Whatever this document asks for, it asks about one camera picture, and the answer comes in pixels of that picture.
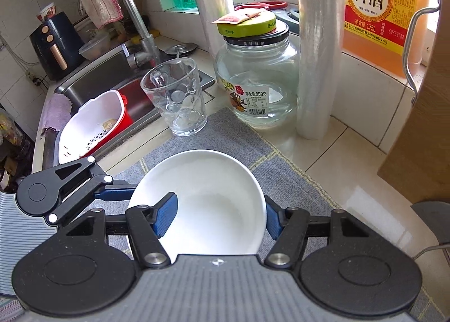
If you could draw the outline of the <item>white bowl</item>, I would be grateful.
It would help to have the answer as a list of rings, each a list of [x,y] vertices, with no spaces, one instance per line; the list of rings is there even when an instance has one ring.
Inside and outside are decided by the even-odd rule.
[[[144,176],[129,205],[154,206],[169,192],[178,197],[178,211],[159,241],[171,260],[180,254],[258,252],[266,201],[254,175],[237,159],[211,150],[173,155]]]

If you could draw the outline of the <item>santoku kitchen knife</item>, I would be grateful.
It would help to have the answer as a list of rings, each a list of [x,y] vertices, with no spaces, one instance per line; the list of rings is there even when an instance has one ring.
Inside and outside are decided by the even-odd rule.
[[[441,200],[424,200],[411,208],[433,232],[440,244],[449,243],[450,205]]]

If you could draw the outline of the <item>steel kitchen faucet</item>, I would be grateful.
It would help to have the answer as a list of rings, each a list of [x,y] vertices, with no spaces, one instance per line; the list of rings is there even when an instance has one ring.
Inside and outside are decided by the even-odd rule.
[[[128,10],[134,27],[140,36],[141,51],[129,54],[127,47],[123,44],[123,53],[127,57],[127,62],[131,69],[137,69],[144,65],[155,67],[161,63],[159,50],[156,46],[154,37],[147,29],[143,19],[136,7],[134,0],[123,0],[124,6]]]

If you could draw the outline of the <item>white red colander basket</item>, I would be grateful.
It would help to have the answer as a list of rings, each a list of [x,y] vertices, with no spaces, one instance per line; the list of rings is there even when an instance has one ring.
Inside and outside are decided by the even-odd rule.
[[[59,164],[92,155],[127,129],[133,123],[127,104],[124,94],[110,90],[82,105],[60,135]]]

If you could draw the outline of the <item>purple cloth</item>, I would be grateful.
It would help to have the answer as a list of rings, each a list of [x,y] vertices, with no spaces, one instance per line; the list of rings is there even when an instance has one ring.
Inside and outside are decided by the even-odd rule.
[[[51,130],[61,132],[71,119],[73,104],[64,94],[53,94],[44,104],[41,118],[41,134]]]

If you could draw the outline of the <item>steel sink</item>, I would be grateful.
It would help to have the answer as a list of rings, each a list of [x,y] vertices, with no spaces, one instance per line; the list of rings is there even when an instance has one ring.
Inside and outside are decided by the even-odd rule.
[[[200,63],[197,63],[201,87],[206,89],[212,86],[215,79],[209,54],[201,49],[196,49],[189,57],[195,60],[206,59],[208,65],[205,69],[201,68]],[[123,49],[115,47],[95,61],[84,62],[50,91],[52,94],[63,94],[70,100],[72,116],[88,100],[96,98],[105,91],[118,90],[127,97],[127,109],[134,122],[128,129],[94,152],[94,157],[98,160],[159,119],[157,109],[154,109],[150,99],[140,88],[140,80],[148,69],[132,70],[126,61]],[[59,130],[49,130],[49,132],[44,134],[42,169],[58,164],[59,160],[57,154]]]

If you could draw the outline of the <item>clear drinking glass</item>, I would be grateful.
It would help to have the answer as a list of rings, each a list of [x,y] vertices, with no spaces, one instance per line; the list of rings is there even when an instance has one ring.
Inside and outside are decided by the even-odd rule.
[[[140,87],[174,135],[201,131],[207,121],[197,64],[187,57],[157,65],[141,79]]]

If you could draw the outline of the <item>bamboo cutting board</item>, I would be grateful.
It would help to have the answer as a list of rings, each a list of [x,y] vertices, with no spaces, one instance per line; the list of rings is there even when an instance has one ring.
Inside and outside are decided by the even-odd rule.
[[[449,200],[449,0],[411,112],[378,175],[411,203]]]

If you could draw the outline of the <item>black air fryer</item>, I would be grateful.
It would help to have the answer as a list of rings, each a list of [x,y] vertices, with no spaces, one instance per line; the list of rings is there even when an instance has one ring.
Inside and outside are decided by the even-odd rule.
[[[51,81],[61,80],[85,61],[78,52],[84,42],[65,12],[46,19],[30,35],[30,42]]]

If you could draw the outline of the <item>clear plastic container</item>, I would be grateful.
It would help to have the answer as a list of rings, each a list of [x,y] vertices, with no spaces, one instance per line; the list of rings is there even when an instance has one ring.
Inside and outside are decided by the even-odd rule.
[[[108,33],[98,33],[89,42],[83,45],[78,54],[86,60],[94,61],[107,53],[111,48],[111,39]]]

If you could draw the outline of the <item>glass jar with label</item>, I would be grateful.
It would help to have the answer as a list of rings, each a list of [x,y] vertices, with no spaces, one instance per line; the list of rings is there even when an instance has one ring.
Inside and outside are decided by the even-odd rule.
[[[212,24],[225,41],[216,77],[235,115],[256,129],[281,125],[298,98],[300,55],[289,26],[261,8],[236,10]]]

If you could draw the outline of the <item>sink drain stopper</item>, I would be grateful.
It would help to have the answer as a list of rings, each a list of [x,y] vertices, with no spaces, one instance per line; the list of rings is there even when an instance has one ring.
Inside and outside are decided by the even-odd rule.
[[[188,56],[197,49],[197,45],[194,43],[182,43],[176,44],[172,47],[165,49],[165,53],[169,56]]]

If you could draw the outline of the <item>pink striped dish cloth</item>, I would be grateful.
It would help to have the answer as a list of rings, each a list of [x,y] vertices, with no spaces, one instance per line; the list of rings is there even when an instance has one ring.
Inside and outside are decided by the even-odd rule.
[[[118,0],[79,0],[97,29],[123,18]]]

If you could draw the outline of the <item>orange cooking wine jug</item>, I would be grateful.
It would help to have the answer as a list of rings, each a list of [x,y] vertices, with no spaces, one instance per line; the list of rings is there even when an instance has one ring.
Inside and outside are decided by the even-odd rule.
[[[343,49],[404,78],[402,55],[413,14],[429,0],[345,0]]]

